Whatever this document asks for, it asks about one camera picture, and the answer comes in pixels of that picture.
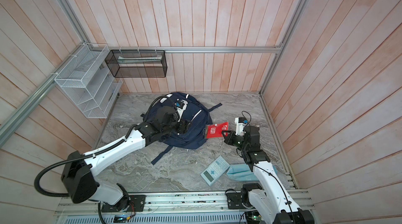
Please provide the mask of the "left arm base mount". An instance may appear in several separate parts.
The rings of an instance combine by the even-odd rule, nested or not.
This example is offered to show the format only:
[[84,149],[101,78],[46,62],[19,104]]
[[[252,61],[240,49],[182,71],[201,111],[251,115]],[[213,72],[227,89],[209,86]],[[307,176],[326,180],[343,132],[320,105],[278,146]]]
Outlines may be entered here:
[[101,212],[142,212],[146,202],[146,195],[125,195],[115,205],[104,203]]

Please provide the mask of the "light blue pencil pouch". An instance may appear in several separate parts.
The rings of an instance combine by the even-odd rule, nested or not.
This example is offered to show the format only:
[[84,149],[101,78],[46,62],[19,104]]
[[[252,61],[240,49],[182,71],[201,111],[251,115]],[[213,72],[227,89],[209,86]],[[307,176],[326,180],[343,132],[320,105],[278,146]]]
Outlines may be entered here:
[[233,164],[227,171],[229,179],[238,182],[257,182],[258,178],[252,173],[247,164]]

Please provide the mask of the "teal calculator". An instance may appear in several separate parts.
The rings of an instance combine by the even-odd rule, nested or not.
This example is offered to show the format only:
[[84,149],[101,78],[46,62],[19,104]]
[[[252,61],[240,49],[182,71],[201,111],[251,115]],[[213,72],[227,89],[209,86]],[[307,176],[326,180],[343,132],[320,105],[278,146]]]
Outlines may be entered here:
[[219,156],[201,173],[201,177],[209,186],[212,186],[229,167],[230,164],[222,156]]

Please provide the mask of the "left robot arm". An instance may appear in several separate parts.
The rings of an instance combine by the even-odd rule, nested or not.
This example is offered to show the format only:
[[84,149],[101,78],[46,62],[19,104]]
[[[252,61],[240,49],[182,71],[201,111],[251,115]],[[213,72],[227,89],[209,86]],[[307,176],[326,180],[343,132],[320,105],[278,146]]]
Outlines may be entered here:
[[71,153],[64,166],[62,182],[68,196],[75,204],[98,201],[119,211],[126,210],[130,195],[120,184],[112,184],[97,178],[112,163],[140,150],[172,133],[186,133],[191,122],[183,118],[186,106],[163,106],[152,119],[133,125],[120,139],[85,154]]

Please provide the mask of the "aluminium frame horizontal bar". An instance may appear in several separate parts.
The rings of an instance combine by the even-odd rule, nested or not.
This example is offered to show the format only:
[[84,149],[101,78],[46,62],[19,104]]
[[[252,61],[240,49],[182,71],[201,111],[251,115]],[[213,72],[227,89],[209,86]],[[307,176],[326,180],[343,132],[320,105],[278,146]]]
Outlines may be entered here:
[[111,47],[109,50],[164,51],[165,53],[278,53],[281,47]]

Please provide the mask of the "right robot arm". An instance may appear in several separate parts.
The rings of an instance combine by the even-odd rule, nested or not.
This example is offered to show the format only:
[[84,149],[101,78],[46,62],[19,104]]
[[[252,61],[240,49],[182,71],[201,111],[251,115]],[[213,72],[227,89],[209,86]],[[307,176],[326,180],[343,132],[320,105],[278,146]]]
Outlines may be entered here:
[[314,224],[309,210],[303,210],[284,188],[268,155],[261,149],[259,128],[246,125],[237,133],[222,131],[224,142],[235,146],[258,183],[243,185],[242,204],[255,208],[266,224]]

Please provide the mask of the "red snack box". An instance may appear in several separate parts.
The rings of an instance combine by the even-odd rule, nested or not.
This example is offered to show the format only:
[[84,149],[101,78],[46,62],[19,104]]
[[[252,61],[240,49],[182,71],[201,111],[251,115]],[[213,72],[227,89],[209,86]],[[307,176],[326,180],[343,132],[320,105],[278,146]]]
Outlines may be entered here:
[[227,134],[223,133],[223,131],[227,131],[228,128],[229,122],[208,125],[206,128],[206,138],[211,139],[226,136]]

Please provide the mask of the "aluminium mounting rail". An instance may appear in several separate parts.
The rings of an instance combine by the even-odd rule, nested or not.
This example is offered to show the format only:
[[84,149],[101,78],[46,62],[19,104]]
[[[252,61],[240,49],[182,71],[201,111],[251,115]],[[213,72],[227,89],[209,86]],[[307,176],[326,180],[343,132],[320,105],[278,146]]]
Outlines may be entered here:
[[[145,193],[145,196],[142,214],[230,211],[225,191]],[[74,204],[70,199],[62,198],[55,215],[92,215],[97,212],[95,202]]]

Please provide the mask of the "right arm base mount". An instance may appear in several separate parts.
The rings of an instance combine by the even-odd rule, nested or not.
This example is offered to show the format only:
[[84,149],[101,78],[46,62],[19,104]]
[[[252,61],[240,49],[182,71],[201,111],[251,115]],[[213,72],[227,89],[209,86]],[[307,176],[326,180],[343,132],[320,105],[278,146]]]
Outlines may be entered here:
[[225,191],[227,205],[229,209],[249,209],[253,208],[249,201],[249,193],[254,189],[263,189],[258,183],[244,184],[238,192],[232,188]]

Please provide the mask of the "navy blue student backpack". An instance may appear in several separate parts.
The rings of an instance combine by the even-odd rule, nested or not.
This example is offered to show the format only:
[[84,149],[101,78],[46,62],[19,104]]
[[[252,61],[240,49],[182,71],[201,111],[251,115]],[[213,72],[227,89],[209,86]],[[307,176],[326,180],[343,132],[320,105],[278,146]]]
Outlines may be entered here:
[[135,127],[145,130],[146,145],[155,141],[167,144],[151,164],[155,165],[173,147],[195,150],[207,140],[206,128],[213,124],[210,113],[221,103],[206,108],[190,94],[173,92],[157,97],[146,113],[141,114],[143,123]]

